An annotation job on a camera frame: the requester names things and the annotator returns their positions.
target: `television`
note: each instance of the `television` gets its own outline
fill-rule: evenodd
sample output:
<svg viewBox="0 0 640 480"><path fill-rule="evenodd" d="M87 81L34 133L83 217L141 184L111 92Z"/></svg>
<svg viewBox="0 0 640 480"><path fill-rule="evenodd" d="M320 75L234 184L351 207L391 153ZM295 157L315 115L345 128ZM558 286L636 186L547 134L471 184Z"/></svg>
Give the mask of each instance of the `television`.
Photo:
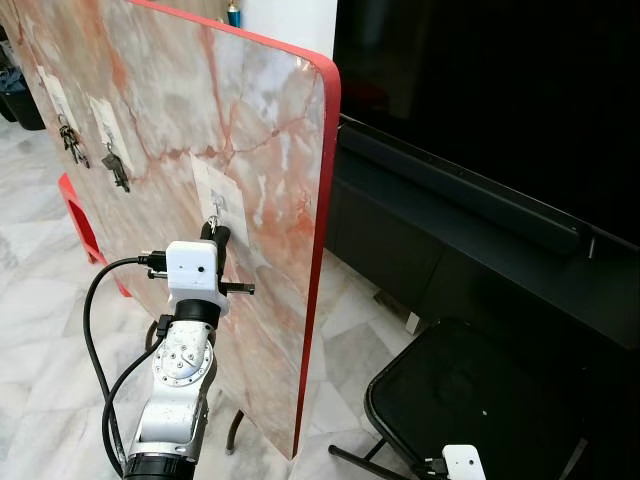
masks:
<svg viewBox="0 0 640 480"><path fill-rule="evenodd" d="M639 5L339 0L341 111L637 249Z"/></svg>

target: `pink marble panel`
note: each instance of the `pink marble panel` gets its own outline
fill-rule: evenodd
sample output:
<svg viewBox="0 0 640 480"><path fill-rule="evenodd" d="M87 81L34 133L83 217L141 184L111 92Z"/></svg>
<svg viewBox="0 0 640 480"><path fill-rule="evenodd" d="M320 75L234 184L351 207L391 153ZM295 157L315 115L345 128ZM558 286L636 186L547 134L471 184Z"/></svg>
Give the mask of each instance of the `pink marble panel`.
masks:
<svg viewBox="0 0 640 480"><path fill-rule="evenodd" d="M308 51L135 3L4 0L0 21L108 259L197 238L197 183L238 187L248 244L234 232L225 274L255 283L256 295L233 297L221 321L216 381L291 458L327 219L337 70ZM62 86L90 169L61 148L50 77ZM100 161L96 103L113 111L131 193ZM217 175L202 173L209 168ZM167 313L165 282L140 268L119 278L153 315Z"/></svg>

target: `white paper label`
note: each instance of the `white paper label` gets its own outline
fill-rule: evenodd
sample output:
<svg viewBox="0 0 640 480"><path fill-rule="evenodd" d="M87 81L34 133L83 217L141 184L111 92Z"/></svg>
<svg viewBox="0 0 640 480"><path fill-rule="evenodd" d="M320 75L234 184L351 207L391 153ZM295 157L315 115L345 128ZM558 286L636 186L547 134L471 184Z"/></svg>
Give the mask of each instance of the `white paper label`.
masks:
<svg viewBox="0 0 640 480"><path fill-rule="evenodd" d="M40 74L40 78L42 78L42 83L44 83L44 88L51 99L51 103L53 104L53 109L56 112L56 115L64 115L69 126L76 132L80 132L78 129L78 122L76 122L75 117L73 116L73 112L71 111L71 107L69 106L69 102L67 101L67 96L62 89L62 85L60 84L60 80L55 75L49 75L45 72L44 67L38 65L37 67L38 73Z"/></svg>
<svg viewBox="0 0 640 480"><path fill-rule="evenodd" d="M129 152L124 143L124 137L118 126L116 120L116 114L113 111L111 103L107 100L97 100L93 97L89 97L89 103L91 104L91 110L93 110L93 116L96 118L98 124L98 130L100 131L100 139L103 144L111 144L111 151L120 157L122 163L129 169L129 171L135 175L135 168Z"/></svg>
<svg viewBox="0 0 640 480"><path fill-rule="evenodd" d="M190 155L203 219L206 220L217 212L219 224L231 230L231 239L239 240L249 247L242 190L224 173L207 165L193 153Z"/></svg>

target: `black cabinet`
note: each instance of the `black cabinet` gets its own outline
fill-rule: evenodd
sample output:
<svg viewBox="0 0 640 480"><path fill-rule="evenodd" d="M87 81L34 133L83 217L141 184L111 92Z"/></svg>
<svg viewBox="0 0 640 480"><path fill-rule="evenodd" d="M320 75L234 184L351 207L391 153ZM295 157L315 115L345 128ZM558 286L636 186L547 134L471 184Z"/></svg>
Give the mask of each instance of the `black cabinet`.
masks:
<svg viewBox="0 0 640 480"><path fill-rule="evenodd" d="M417 305L443 245L374 203L338 185L334 252L404 305Z"/></svg>

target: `black panel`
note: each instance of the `black panel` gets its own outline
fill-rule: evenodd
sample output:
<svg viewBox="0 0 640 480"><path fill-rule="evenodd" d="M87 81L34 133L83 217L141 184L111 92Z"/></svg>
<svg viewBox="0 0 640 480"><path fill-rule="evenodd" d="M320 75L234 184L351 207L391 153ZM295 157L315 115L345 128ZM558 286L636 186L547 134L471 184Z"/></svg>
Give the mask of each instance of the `black panel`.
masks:
<svg viewBox="0 0 640 480"><path fill-rule="evenodd" d="M399 302L419 301L441 252L440 242L342 188L335 253Z"/></svg>
<svg viewBox="0 0 640 480"><path fill-rule="evenodd" d="M376 225L385 225L386 222L396 225L399 222L411 227L406 241L398 239L399 248L406 255L411 255L415 248L413 245L419 244L415 239L416 232L428 239L435 238L623 348L638 348L638 252L598 237L591 260L587 258L587 245L571 256L554 254L344 149L339 149L335 175L337 183L357 192L363 199L346 211L342 204L336 207L341 218L337 226L338 235L345 228L349 232L342 238L342 254L337 253L365 276L375 273L375 269L379 268L375 264L380 263L382 255L375 249L369 249L369 254L362 251L368 248L367 243L377 241L369 238L370 235L381 235L382 230ZM362 216L368 217L370 225L354 228L352 222L358 225L358 222L366 223L362 221ZM406 228L400 228L395 235L399 237L405 231ZM423 261L420 248L413 255L414 264ZM403 259L403 262L411 264L409 259ZM411 277L414 273L393 272L396 278L385 279L385 284L396 285L400 282L408 285L426 280L423 276ZM383 287L380 275L371 277L371 280ZM417 303L405 303L413 310L418 307Z"/></svg>
<svg viewBox="0 0 640 480"><path fill-rule="evenodd" d="M340 209L340 193L342 188L338 182L331 186L331 199L329 201L329 218L327 219L327 234L324 245L331 251L336 248L336 234L338 233L338 212Z"/></svg>
<svg viewBox="0 0 640 480"><path fill-rule="evenodd" d="M637 0L341 0L341 111L640 246L637 19Z"/></svg>
<svg viewBox="0 0 640 480"><path fill-rule="evenodd" d="M517 345L514 355L538 359L550 369L558 364L579 371L593 355L617 351L574 317L452 249L444 253L416 313L427 321L464 318L505 348Z"/></svg>
<svg viewBox="0 0 640 480"><path fill-rule="evenodd" d="M554 252L575 252L579 232L587 230L569 215L364 125L343 125L338 141L370 162Z"/></svg>

